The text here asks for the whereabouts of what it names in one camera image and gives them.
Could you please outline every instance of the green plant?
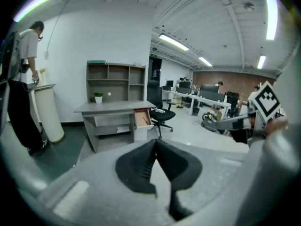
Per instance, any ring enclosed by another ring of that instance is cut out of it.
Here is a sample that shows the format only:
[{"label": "green plant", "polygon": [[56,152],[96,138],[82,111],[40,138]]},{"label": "green plant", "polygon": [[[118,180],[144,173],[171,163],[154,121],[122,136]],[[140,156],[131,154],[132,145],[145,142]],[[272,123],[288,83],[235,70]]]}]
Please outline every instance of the green plant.
[{"label": "green plant", "polygon": [[102,97],[103,96],[103,93],[94,93],[93,94],[95,97]]}]

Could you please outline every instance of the black pants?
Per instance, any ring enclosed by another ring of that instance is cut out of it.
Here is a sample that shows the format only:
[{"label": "black pants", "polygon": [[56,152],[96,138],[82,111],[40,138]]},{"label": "black pants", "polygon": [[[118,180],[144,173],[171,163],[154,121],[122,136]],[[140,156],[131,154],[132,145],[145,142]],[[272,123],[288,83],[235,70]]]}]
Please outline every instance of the black pants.
[{"label": "black pants", "polygon": [[30,102],[27,85],[9,81],[10,93],[8,114],[11,125],[21,144],[38,151],[43,146],[42,136],[30,114]]}]

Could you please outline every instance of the brown wall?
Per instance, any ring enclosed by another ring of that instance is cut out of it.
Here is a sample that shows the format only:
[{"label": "brown wall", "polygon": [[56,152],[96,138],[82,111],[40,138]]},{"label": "brown wall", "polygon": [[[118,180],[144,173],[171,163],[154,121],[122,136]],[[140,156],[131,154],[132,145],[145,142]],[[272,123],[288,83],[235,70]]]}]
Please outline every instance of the brown wall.
[{"label": "brown wall", "polygon": [[247,101],[249,95],[254,91],[254,86],[260,82],[264,84],[268,81],[271,85],[274,83],[274,79],[252,75],[244,73],[232,73],[232,72],[194,72],[193,84],[216,84],[218,81],[222,81],[224,86],[220,89],[221,93],[227,91],[239,93],[240,101]]}]

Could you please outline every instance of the fluorescent light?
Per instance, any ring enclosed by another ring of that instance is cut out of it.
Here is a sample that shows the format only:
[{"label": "fluorescent light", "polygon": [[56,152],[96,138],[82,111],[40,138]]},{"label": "fluorescent light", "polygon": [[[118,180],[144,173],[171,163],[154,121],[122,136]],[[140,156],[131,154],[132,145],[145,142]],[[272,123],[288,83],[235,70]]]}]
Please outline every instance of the fluorescent light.
[{"label": "fluorescent light", "polygon": [[205,58],[200,57],[199,59],[202,60],[206,65],[212,67],[212,64],[210,64],[207,60],[205,60]]},{"label": "fluorescent light", "polygon": [[277,0],[267,0],[268,4],[268,31],[267,39],[274,40],[277,29],[278,5]]},{"label": "fluorescent light", "polygon": [[259,59],[258,65],[257,65],[257,69],[261,69],[261,68],[262,68],[265,59],[266,59],[266,56],[265,56],[265,55],[260,55],[260,59]]},{"label": "fluorescent light", "polygon": [[26,14],[28,14],[30,11],[34,10],[38,5],[46,1],[48,0],[33,0],[31,3],[26,5],[17,13],[17,15],[14,17],[14,20],[16,22],[19,22]]},{"label": "fluorescent light", "polygon": [[181,48],[181,49],[183,49],[185,51],[189,50],[189,48],[187,48],[186,46],[182,45],[178,41],[176,41],[176,40],[174,40],[174,39],[172,39],[172,38],[170,38],[170,37],[168,37],[168,36],[166,36],[164,34],[161,34],[159,36],[159,38],[162,39],[162,40],[165,40],[165,41],[167,41],[169,43],[172,43],[173,45],[175,45],[175,46],[177,46],[177,47],[179,47],[179,48]]}]

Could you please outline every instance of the black shoe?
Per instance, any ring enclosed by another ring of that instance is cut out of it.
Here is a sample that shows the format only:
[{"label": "black shoe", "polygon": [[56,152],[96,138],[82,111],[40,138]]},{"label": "black shoe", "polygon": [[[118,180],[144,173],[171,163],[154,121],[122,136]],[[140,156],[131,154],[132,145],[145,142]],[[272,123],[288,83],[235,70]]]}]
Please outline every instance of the black shoe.
[{"label": "black shoe", "polygon": [[34,154],[34,150],[31,147],[28,147],[27,151],[30,156],[32,156]]},{"label": "black shoe", "polygon": [[42,156],[43,153],[46,151],[47,147],[50,145],[48,140],[43,141],[43,146],[41,149],[39,149],[38,151],[36,151],[38,156]]}]

